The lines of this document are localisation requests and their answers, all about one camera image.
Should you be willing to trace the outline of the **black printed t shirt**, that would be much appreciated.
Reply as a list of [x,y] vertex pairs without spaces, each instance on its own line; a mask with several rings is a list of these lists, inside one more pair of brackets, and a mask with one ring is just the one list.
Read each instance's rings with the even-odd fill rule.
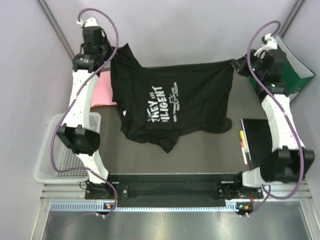
[[230,60],[143,67],[125,45],[110,63],[120,130],[127,139],[166,153],[182,136],[223,134],[232,128],[227,110],[233,75]]

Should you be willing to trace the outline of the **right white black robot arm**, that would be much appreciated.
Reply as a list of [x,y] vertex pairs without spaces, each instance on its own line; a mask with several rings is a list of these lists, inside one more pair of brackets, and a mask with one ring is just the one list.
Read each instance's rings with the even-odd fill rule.
[[255,82],[255,92],[266,119],[241,120],[242,155],[250,168],[236,174],[232,183],[218,185],[223,199],[246,198],[254,193],[272,197],[273,185],[293,184],[291,192],[275,196],[275,199],[290,198],[299,190],[315,160],[315,152],[305,147],[293,120],[290,94],[282,80],[288,62],[282,45],[281,38],[266,34],[259,49],[250,48],[243,58],[233,63],[239,75]]

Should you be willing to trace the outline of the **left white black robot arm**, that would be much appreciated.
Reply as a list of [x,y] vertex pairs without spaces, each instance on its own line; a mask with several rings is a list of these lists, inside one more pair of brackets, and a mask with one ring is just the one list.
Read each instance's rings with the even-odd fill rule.
[[81,161],[88,173],[85,198],[110,200],[114,187],[107,182],[109,172],[99,153],[100,134],[90,129],[91,103],[104,64],[115,51],[96,18],[77,22],[82,28],[83,43],[72,60],[72,91],[69,107],[57,125],[55,136]]

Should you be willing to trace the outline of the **folded pink t shirt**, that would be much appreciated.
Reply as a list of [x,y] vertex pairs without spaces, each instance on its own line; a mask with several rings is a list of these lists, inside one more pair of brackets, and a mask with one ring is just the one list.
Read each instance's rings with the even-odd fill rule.
[[117,103],[113,101],[111,71],[103,71],[100,73],[99,79],[93,91],[91,108],[115,106],[116,104]]

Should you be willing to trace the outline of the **black notebook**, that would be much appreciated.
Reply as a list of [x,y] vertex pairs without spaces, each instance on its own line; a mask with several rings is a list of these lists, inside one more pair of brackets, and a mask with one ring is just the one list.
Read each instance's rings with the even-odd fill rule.
[[248,149],[250,169],[261,166],[272,153],[272,136],[266,119],[241,119],[242,130]]

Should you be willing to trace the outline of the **yellow marker pen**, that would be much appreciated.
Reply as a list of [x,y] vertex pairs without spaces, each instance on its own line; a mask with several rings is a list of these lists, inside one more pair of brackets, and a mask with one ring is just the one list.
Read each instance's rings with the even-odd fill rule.
[[246,138],[245,138],[244,131],[241,130],[241,131],[239,132],[239,135],[240,135],[241,141],[243,142],[243,144],[245,144]]

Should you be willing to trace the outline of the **pink white marker pen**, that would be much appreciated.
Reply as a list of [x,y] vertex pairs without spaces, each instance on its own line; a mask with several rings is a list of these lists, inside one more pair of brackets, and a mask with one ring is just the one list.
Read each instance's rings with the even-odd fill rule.
[[241,147],[241,153],[242,153],[244,165],[248,166],[248,160],[247,160],[247,155],[246,155],[246,151],[245,151],[245,146],[242,141],[240,142],[240,147]]

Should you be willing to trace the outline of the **white plastic basket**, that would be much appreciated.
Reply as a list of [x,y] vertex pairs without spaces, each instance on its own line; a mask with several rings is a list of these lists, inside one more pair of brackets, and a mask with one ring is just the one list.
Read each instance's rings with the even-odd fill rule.
[[65,147],[61,140],[56,137],[54,146],[51,148],[51,140],[57,123],[62,114],[53,116],[47,126],[44,141],[41,145],[40,154],[37,160],[34,179],[38,183],[44,184],[76,184],[89,179],[88,173],[84,169],[76,169],[68,172],[55,171],[51,162],[51,153],[58,169],[70,169],[83,167],[83,162],[71,149]]

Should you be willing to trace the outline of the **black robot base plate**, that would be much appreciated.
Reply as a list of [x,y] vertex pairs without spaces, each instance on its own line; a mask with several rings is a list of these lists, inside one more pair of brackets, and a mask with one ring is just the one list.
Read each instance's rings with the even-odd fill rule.
[[85,199],[114,200],[124,208],[223,207],[226,200],[261,200],[260,188],[244,187],[236,173],[111,174],[86,182]]

